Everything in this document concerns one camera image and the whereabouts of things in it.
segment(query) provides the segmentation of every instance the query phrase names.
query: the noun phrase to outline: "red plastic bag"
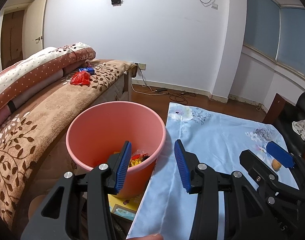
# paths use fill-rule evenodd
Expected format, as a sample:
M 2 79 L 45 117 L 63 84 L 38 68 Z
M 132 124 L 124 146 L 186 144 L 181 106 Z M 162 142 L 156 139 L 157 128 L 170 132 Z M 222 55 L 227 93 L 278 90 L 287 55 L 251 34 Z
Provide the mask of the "red plastic bag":
M 70 81 L 72 85 L 90 85 L 90 74 L 87 71 L 76 72 Z

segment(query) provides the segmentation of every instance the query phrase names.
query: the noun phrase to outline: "black device on wall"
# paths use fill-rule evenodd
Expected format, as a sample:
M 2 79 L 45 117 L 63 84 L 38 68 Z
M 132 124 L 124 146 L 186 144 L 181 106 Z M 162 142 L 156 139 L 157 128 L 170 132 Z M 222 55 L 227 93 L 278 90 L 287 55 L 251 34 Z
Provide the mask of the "black device on wall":
M 121 0 L 111 0 L 111 4 L 121 4 Z

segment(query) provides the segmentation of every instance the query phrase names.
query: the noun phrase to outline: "wall outlet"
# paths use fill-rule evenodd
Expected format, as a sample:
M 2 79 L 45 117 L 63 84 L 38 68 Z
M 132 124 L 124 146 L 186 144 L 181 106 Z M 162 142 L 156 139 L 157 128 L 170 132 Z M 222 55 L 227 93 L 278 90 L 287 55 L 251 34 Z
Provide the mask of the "wall outlet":
M 140 68 L 141 70 L 146 70 L 146 64 L 144 64 L 144 63 L 139 63 L 138 65 L 139 65 L 139 68 Z
M 214 9 L 216 9 L 216 10 L 218 10 L 218 4 L 216 4 L 216 3 L 212 3 L 211 4 L 211 8 L 214 8 Z

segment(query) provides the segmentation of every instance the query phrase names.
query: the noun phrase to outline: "polka dot fabric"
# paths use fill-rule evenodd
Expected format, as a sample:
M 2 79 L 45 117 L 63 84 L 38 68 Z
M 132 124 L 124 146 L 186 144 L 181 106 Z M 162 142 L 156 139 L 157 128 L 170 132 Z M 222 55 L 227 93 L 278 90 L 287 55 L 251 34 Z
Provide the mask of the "polka dot fabric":
M 61 48 L 48 47 L 6 68 L 0 72 L 0 109 L 57 71 L 95 56 L 96 52 L 91 47 L 78 42 Z

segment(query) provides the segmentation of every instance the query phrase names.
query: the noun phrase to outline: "window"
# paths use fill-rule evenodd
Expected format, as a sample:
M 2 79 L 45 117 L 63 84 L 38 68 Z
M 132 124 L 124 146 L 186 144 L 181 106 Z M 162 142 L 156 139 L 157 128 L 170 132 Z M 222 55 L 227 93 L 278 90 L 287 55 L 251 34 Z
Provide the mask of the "window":
M 279 5 L 272 0 L 247 0 L 245 44 L 275 59 L 279 25 Z
M 280 43 L 277 61 L 305 75 L 305 9 L 280 9 Z

